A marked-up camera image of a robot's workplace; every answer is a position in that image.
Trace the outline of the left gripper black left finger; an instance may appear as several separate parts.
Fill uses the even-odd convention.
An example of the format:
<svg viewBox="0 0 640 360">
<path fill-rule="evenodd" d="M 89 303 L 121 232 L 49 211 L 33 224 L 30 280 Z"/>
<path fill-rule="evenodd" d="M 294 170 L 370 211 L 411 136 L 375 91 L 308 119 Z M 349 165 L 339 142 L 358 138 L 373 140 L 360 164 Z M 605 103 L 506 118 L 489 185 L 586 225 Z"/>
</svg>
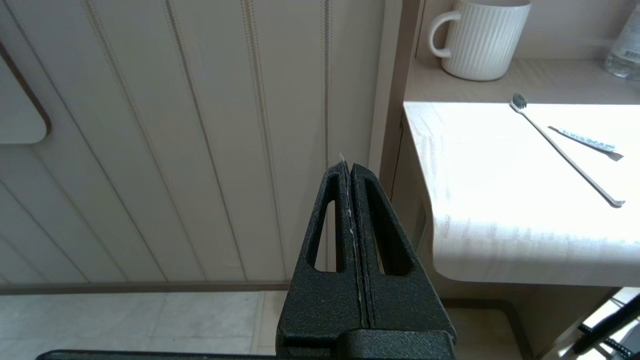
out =
<svg viewBox="0 0 640 360">
<path fill-rule="evenodd" d="M 359 283 L 358 234 L 348 165 L 327 169 L 276 328 L 276 355 L 284 359 L 330 359 L 338 338 L 365 326 Z M 329 204 L 334 204 L 336 271 L 316 269 Z"/>
</svg>

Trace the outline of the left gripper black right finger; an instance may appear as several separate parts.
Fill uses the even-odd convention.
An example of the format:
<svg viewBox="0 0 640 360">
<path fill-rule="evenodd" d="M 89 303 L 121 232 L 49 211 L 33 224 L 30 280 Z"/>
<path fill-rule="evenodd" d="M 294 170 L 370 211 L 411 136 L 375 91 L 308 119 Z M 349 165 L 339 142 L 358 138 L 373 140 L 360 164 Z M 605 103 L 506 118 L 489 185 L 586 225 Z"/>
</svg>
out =
<svg viewBox="0 0 640 360">
<path fill-rule="evenodd" d="M 452 351 L 457 333 L 377 176 L 360 164 L 350 171 L 358 245 L 358 335 L 380 351 Z"/>
</svg>

